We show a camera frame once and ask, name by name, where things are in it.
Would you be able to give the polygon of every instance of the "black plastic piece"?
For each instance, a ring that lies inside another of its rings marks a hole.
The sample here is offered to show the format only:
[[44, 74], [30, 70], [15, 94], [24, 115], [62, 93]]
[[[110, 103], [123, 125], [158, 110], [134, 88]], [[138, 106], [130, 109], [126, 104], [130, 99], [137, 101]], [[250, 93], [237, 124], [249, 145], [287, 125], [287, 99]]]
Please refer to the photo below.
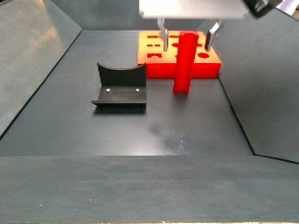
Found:
[[102, 89], [98, 106], [146, 106], [146, 65], [115, 69], [98, 64]]
[[283, 0], [243, 0], [247, 7], [257, 18], [262, 18], [282, 2]]

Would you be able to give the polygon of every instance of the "screw hole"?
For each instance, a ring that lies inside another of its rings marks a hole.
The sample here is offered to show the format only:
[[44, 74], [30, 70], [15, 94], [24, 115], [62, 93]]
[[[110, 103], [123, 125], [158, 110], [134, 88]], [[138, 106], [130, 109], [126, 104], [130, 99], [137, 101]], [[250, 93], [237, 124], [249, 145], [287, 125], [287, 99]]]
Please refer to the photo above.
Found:
[[198, 53], [198, 56], [203, 59], [207, 59], [210, 57], [210, 55], [206, 52]]
[[147, 58], [150, 59], [150, 58], [153, 58], [153, 57], [162, 58], [163, 55], [162, 55], [161, 53], [149, 53], [149, 54], [147, 54]]
[[150, 36], [147, 36], [150, 39], [158, 39], [158, 36], [155, 36], [155, 35], [150, 35]]

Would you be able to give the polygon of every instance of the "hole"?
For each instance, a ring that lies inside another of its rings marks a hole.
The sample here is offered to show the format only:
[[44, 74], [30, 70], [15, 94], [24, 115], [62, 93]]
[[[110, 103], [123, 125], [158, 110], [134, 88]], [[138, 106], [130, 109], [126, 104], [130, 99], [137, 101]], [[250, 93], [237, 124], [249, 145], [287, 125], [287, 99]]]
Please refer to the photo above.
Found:
[[[179, 47], [179, 43], [173, 44], [174, 47]], [[198, 44], [199, 47], [202, 47], [202, 44]]]
[[162, 55], [161, 53], [149, 53], [149, 54], [147, 54], [147, 58], [150, 59], [150, 58], [153, 58], [153, 57], [162, 58], [163, 55]]
[[150, 35], [150, 36], [147, 36], [150, 39], [158, 39], [158, 36], [155, 36], [155, 35]]
[[210, 57], [210, 55], [206, 52], [201, 52], [201, 53], [198, 53], [198, 55], [203, 59], [207, 59]]

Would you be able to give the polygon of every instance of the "curved black part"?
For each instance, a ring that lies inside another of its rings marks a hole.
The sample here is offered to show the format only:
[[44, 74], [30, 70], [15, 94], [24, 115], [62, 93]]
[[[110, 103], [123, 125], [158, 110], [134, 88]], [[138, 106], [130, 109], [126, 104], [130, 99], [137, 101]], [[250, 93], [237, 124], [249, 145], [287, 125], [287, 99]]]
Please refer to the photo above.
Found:
[[98, 71], [102, 89], [98, 100], [93, 103], [101, 106], [106, 113], [110, 111], [131, 113], [133, 107], [138, 107], [138, 111], [143, 111], [146, 108], [146, 64], [121, 69], [98, 63]]
[[98, 63], [102, 86], [146, 86], [146, 64], [133, 68], [111, 68]]

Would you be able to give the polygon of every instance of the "gray surface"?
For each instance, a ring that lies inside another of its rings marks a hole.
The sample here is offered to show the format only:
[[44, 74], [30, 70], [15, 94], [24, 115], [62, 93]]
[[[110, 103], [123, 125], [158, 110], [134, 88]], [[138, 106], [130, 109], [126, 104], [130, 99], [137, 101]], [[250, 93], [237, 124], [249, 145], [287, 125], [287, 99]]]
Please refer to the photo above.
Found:
[[274, 10], [230, 21], [215, 42], [221, 80], [255, 153], [299, 162], [299, 23]]
[[50, 1], [0, 4], [0, 136], [81, 33]]
[[[83, 30], [157, 30], [157, 19], [142, 19], [139, 0], [52, 0]], [[166, 20], [169, 30], [195, 30], [201, 20]]]
[[137, 31], [85, 31], [0, 142], [2, 156], [250, 155], [218, 80], [147, 82], [145, 114], [97, 113], [98, 62], [137, 65]]
[[0, 221], [299, 221], [297, 164], [262, 157], [0, 157]]

